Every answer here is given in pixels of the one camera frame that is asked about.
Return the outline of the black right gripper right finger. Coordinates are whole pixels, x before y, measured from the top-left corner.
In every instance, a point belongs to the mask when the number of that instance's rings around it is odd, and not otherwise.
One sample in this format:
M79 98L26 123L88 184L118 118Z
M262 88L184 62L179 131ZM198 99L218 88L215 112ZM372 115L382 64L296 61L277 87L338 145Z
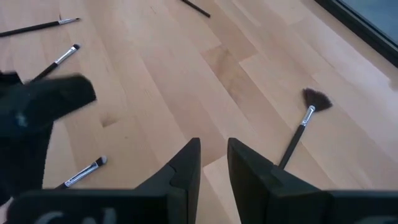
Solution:
M228 171L242 224L398 224L398 191L321 190L236 138Z

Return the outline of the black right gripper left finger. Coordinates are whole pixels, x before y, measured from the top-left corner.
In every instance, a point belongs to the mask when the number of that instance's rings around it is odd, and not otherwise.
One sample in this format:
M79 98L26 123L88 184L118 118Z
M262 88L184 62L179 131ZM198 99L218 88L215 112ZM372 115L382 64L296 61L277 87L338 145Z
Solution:
M193 138L134 189L50 189L23 194L6 224L195 224L201 144Z

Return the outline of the thin black makeup brush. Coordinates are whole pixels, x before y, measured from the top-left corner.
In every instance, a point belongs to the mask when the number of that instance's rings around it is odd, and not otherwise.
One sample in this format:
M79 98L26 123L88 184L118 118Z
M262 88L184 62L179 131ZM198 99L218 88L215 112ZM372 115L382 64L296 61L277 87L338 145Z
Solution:
M74 19L63 19L63 20L59 20L59 21L38 24L38 25L24 27L24 28L20 28L20 29L9 30L6 32L0 32L0 37L8 37L8 36L16 35L16 34L22 34L25 32L32 32L35 30L47 29L47 28L60 26L60 25L64 25L64 24L68 24L68 23L72 23L72 22L76 22L76 21L80 21L80 20L81 19L77 17Z
M85 178L95 170L104 166L107 163L108 158L106 156L101 156L97 160L95 160L91 165L81 170L79 173L65 181L64 183L57 186L55 189L68 189L72 185L76 184L79 180Z
M198 7L194 3L190 2L189 0L181 0L181 1L184 2L185 4L187 4L188 6L192 7L194 10L198 11L199 13L203 14L205 17L207 17L207 18L211 17L211 15L208 12L206 12L202 8Z
M51 72L53 72L64 60L66 60L68 57L73 55L79 49L80 49L79 44L73 44L71 46L71 48L69 50L67 50L62 56L60 56L58 59L56 59L51 65L49 65L39 75L37 75L35 78L33 78L32 82L35 82L37 80L41 80L41 79L45 78L47 75L49 75Z

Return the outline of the fan head makeup brush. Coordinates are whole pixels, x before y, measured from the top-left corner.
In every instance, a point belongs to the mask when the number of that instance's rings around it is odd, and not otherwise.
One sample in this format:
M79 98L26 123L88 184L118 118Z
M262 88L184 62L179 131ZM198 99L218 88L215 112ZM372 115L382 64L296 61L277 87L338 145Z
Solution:
M297 144L299 143L300 138L302 137L302 134L305 131L305 128L310 121L311 116L314 113L330 109L333 106L333 103L331 102L329 97L327 97L326 94L318 90L304 88L302 90L302 97L305 106L307 107L307 112L305 113L301 123L296 129L296 132L290 140L289 145L287 146L287 149L285 150L284 155L279 162L278 167L281 169L284 169L288 164L289 159L292 156Z

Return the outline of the black aluminium table frame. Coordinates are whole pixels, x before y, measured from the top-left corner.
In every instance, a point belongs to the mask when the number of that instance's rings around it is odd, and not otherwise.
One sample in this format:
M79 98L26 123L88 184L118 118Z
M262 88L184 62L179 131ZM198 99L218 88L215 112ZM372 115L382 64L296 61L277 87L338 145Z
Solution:
M398 0L314 0L398 68Z

